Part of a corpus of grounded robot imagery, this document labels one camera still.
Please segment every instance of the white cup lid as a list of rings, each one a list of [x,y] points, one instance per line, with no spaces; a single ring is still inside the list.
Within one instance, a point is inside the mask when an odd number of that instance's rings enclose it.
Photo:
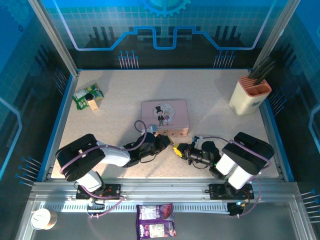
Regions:
[[[34,212],[31,217],[31,226],[35,230],[44,229],[50,222],[51,214],[48,209],[42,208]]]

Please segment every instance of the cartoon sticker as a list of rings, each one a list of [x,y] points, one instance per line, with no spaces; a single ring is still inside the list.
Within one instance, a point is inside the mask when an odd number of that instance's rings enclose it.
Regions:
[[[162,103],[153,109],[154,117],[159,121],[159,126],[169,125],[176,114],[175,108],[169,103]]]

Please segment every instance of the pink box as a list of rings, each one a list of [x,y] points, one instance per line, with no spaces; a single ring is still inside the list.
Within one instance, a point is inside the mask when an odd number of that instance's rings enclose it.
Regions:
[[[146,127],[156,125],[157,133],[168,136],[187,136],[189,117],[185,100],[144,101],[141,120]]]

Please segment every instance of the paper cup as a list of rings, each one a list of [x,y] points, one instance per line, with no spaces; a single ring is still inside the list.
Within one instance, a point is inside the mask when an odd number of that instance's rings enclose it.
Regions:
[[[34,212],[31,217],[31,226],[35,230],[49,230],[54,227],[58,219],[55,211],[45,208],[39,209]]]

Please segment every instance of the speckled countertop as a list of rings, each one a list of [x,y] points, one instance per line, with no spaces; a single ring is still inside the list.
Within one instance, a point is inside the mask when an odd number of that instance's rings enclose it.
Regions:
[[[135,142],[140,136],[134,129],[135,120],[141,119],[141,103],[153,100],[186,100],[189,115],[187,137],[173,137],[174,143],[191,143],[194,135],[219,136],[233,139],[244,132],[268,141],[259,111],[237,116],[228,103],[237,80],[247,70],[170,69],[170,70],[83,70],[80,72],[76,92],[97,83],[104,93],[99,109],[89,107],[77,110],[72,102],[60,147],[85,134],[94,134],[103,143],[123,146]],[[224,147],[214,140],[219,149]],[[273,158],[271,167],[261,175],[278,177]],[[55,161],[52,178],[64,178]],[[207,178],[208,169],[196,169],[179,158],[172,147],[167,147],[154,161],[130,168],[98,164],[93,170],[103,178]]]

